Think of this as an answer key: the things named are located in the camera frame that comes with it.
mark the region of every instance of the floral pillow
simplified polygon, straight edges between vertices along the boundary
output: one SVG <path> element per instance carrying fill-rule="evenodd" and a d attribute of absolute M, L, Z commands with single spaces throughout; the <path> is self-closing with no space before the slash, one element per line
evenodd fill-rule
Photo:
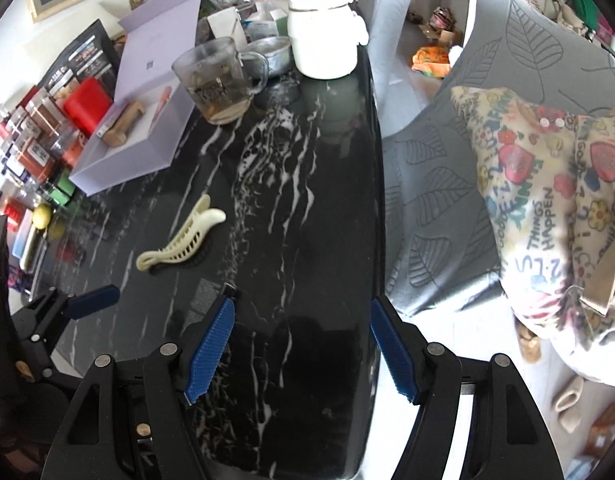
<path fill-rule="evenodd" d="M 471 133 L 501 284 L 516 315 L 548 337 L 572 284 L 576 116 L 505 88 L 456 87 L 452 101 Z"/>
<path fill-rule="evenodd" d="M 615 118 L 529 104 L 506 88 L 456 87 L 452 101 L 516 316 L 578 373 L 615 386 L 615 294 L 603 317 L 576 293 L 615 239 Z"/>

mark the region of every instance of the metal bowl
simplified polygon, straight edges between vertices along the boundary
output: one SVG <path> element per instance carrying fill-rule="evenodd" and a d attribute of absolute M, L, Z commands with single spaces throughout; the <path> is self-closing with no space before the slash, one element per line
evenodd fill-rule
<path fill-rule="evenodd" d="M 252 41 L 244 52 L 258 52 L 270 63 L 270 77 L 278 77 L 292 70 L 292 41 L 287 36 L 275 36 Z M 261 66 L 254 61 L 243 60 L 246 72 L 253 78 L 260 79 Z"/>

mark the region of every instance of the red box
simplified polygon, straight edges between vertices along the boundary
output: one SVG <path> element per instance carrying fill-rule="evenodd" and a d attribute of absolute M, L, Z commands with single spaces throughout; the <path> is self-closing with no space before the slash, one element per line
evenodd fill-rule
<path fill-rule="evenodd" d="M 94 77 L 83 81 L 67 98 L 64 109 L 76 127 L 91 136 L 112 106 L 112 99 Z"/>

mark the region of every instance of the yellow lemon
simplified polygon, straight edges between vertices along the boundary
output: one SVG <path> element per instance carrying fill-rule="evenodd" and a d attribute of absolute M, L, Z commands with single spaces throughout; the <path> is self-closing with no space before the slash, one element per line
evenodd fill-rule
<path fill-rule="evenodd" d="M 32 223 L 38 230 L 45 229 L 52 220 L 52 208 L 47 204 L 41 204 L 32 214 Z"/>

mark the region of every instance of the cardboard box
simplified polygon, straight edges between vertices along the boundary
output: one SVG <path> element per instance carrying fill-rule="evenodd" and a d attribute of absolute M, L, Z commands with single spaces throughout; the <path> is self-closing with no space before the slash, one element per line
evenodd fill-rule
<path fill-rule="evenodd" d="M 463 33 L 460 30 L 436 30 L 429 23 L 422 23 L 419 28 L 428 40 L 439 46 L 451 47 L 459 44 L 463 38 Z"/>
<path fill-rule="evenodd" d="M 115 102 L 141 101 L 143 118 L 128 142 L 109 148 L 92 137 L 70 180 L 86 195 L 168 168 L 194 109 L 194 102 L 172 71 L 172 63 L 194 47 L 201 0 L 149 0 L 121 25 L 128 33 L 121 59 Z M 170 100 L 152 121 L 167 86 Z"/>

